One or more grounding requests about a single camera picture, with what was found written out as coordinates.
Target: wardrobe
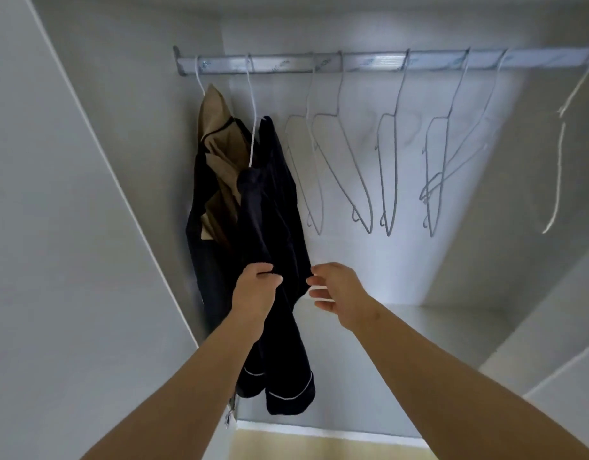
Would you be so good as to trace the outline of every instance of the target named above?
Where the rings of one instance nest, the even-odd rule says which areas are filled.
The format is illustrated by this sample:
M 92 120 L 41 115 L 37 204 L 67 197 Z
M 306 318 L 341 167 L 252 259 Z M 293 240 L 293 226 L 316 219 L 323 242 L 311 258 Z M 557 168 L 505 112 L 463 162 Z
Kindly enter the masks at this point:
M 0 400 L 32 390 L 37 401 L 0 403 L 0 459 L 80 456 L 206 338 L 185 225 L 210 83 L 248 127 L 252 95 L 258 119 L 273 119 L 312 263 L 353 267 L 407 323 L 589 446 L 589 74 L 558 113 L 589 65 L 589 0 L 523 1 L 0 0 L 0 245 L 36 235 L 35 247 L 79 267 L 74 277 L 66 262 L 45 277 L 9 260 L 0 270 L 0 283 L 19 270 L 18 287 L 34 291 L 14 301 L 0 287 Z M 510 67 L 510 55 L 542 48 L 557 62 L 584 56 L 577 67 Z M 344 67 L 351 53 L 424 51 L 463 57 L 448 69 Z M 494 67 L 475 67 L 481 51 L 496 52 Z M 254 70 L 263 55 L 296 54 L 313 74 Z M 241 69 L 210 74 L 208 58 L 233 55 L 250 60 L 249 82 Z M 440 194 L 429 174 L 456 148 Z M 23 218 L 55 203 L 48 193 L 68 195 Z M 78 229 L 69 239 L 58 216 Z M 60 277 L 67 293 L 42 296 Z M 29 307 L 30 297 L 42 298 Z M 47 305 L 60 300 L 74 306 Z M 237 427 L 424 445 L 353 335 L 309 298 L 294 315 L 313 404 L 271 416 L 263 395 L 237 399 L 206 458 L 226 458 Z M 70 330 L 49 340 L 55 323 Z M 36 355 L 12 350 L 24 339 Z M 31 362 L 50 351 L 58 377 L 33 380 Z M 23 442 L 3 435 L 7 423 Z

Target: white piping trim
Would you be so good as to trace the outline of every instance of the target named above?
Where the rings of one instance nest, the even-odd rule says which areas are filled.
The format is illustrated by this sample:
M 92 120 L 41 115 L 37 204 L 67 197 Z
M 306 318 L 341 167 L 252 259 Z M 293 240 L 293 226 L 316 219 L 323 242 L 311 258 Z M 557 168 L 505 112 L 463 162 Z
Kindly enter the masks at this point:
M 424 449 L 429 448 L 428 444 L 421 437 L 357 433 L 355 431 L 331 431 L 329 429 L 319 429 L 316 427 L 259 423 L 257 421 L 247 421 L 245 419 L 237 420 L 237 429 L 312 437 L 330 437 L 333 439 L 347 439 L 349 441 L 374 442 L 376 444 L 406 445 L 409 447 L 421 447 Z
M 264 373 L 259 373 L 259 374 L 250 373 L 246 367 L 244 367 L 244 370 L 250 376 L 262 376 L 264 374 Z
M 86 110 L 81 105 L 81 101 L 79 100 L 79 97 L 77 96 L 77 93 L 75 92 L 75 88 L 73 87 L 73 84 L 71 83 L 70 79 L 68 78 L 68 74 L 66 74 L 66 69 L 64 69 L 62 62 L 60 61 L 60 57 L 58 56 L 56 49 L 54 48 L 54 46 L 51 43 L 50 37 L 47 34 L 47 31 L 45 30 L 45 26 L 43 25 L 41 18 L 37 14 L 37 10 L 35 9 L 34 4 L 32 3 L 31 0 L 24 0 L 24 1 L 26 1 L 26 4 L 28 5 L 28 7 L 30 9 L 30 13 L 32 14 L 32 17 L 34 18 L 34 21 L 36 22 L 37 27 L 38 27 L 39 31 L 41 32 L 43 39 L 45 40 L 45 43 L 47 44 L 47 48 L 49 49 L 53 59 L 56 61 L 56 65 L 58 67 L 58 70 L 60 71 L 60 74 L 61 74 L 62 78 L 64 79 L 64 82 L 67 84 L 68 91 L 70 91 L 70 94 L 73 96 L 73 100 L 75 101 L 75 104 L 77 105 L 77 108 L 79 109 L 79 112 L 81 113 L 83 121 L 86 123 L 86 126 L 88 127 L 88 130 L 90 131 L 90 135 L 91 135 L 92 139 L 94 140 L 94 143 L 98 147 L 100 155 L 102 156 L 103 160 L 105 161 L 106 167 L 109 170 L 109 172 L 113 178 L 113 181 L 115 182 L 115 185 L 118 188 L 118 191 L 120 192 L 120 195 L 122 196 L 122 199 L 124 200 L 124 203 L 126 204 L 126 208 L 128 208 L 128 211 L 130 212 L 130 216 L 132 216 L 132 220 L 134 221 L 135 226 L 137 226 L 137 231 L 141 235 L 141 239 L 143 240 L 145 247 L 147 247 L 147 250 L 150 253 L 151 259 L 153 260 L 154 264 L 156 265 L 156 268 L 158 269 L 158 273 L 160 274 L 160 277 L 162 278 L 164 285 L 167 287 L 167 290 L 168 290 L 169 295 L 171 296 L 171 299 L 173 299 L 173 303 L 175 304 L 175 308 L 177 308 L 177 311 L 179 311 L 184 325 L 188 329 L 188 332 L 190 333 L 192 340 L 194 341 L 194 344 L 198 348 L 198 341 L 194 337 L 194 334 L 192 333 L 192 329 L 190 328 L 190 325 L 186 321 L 186 317 L 183 315 L 183 311 L 180 308 L 179 303 L 177 302 L 177 299 L 175 298 L 175 295 L 173 294 L 173 291 L 171 290 L 171 287 L 168 285 L 167 278 L 164 276 L 164 272 L 162 272 L 162 268 L 160 268 L 160 265 L 158 264 L 158 260 L 156 260 L 156 256 L 154 255 L 154 252 L 152 251 L 152 249 L 150 247 L 150 243 L 147 241 L 147 238 L 145 237 L 143 229 L 141 229 L 141 225 L 139 224 L 139 222 L 137 220 L 137 216 L 135 216 L 134 211 L 132 211 L 132 207 L 130 206 L 128 199 L 126 198 L 126 195 L 125 195 L 124 191 L 122 190 L 122 186 L 120 185 L 120 181 L 118 181 L 117 176 L 115 176 L 115 172 L 114 172 L 113 168 L 111 167 L 109 160 L 106 157 L 105 151 L 103 150 L 103 147 L 100 144 L 98 137 L 96 136 L 94 128 L 92 127 L 92 123 L 90 123 L 88 115 L 86 114 Z
M 281 399 L 283 401 L 293 401 L 295 399 L 298 399 L 301 395 L 303 395 L 305 393 L 305 391 L 307 390 L 307 388 L 309 387 L 309 384 L 312 382 L 312 379 L 314 378 L 314 372 L 310 371 L 310 376 L 309 376 L 309 381 L 307 381 L 307 384 L 305 386 L 305 389 L 303 389 L 298 395 L 295 395 L 294 397 L 280 397 L 279 395 L 275 395 L 273 394 L 273 392 L 271 391 L 267 391 L 269 394 L 271 394 L 272 396 Z
M 586 358 L 588 355 L 589 355 L 589 346 L 586 347 L 584 350 L 582 350 L 582 352 L 580 352 L 578 355 L 576 355 L 575 357 L 573 357 L 571 360 L 569 360 L 567 363 L 565 363 L 563 366 L 561 366 L 558 370 L 554 371 L 546 379 L 543 379 L 542 382 L 540 382 L 537 386 L 535 386 L 529 392 L 527 392 L 526 394 L 524 394 L 523 397 L 525 399 L 529 399 L 530 397 L 532 397 L 533 395 L 535 395 L 535 393 L 537 391 L 540 391 L 541 389 L 543 389 L 544 387 L 546 387 L 554 379 L 558 378 L 565 371 L 568 371 L 573 365 L 575 365 L 576 363 L 578 363 L 580 360 Z

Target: metal hanging rod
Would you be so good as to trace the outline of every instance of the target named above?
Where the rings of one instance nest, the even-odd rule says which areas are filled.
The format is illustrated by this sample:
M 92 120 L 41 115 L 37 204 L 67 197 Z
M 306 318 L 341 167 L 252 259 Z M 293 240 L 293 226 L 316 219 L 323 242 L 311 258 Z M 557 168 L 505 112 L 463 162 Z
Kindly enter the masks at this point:
M 182 57 L 179 48 L 173 47 L 177 70 L 180 75 L 245 74 L 247 55 Z M 503 50 L 471 50 L 470 70 L 497 68 Z M 398 71 L 403 68 L 405 51 L 392 53 L 343 53 L 344 71 Z M 250 73 L 311 73 L 341 72 L 341 53 L 272 54 L 251 57 Z M 411 51 L 408 70 L 454 70 L 459 69 L 465 58 L 465 50 Z M 509 49 L 501 69 L 558 69 L 582 67 L 589 64 L 589 46 L 559 48 Z

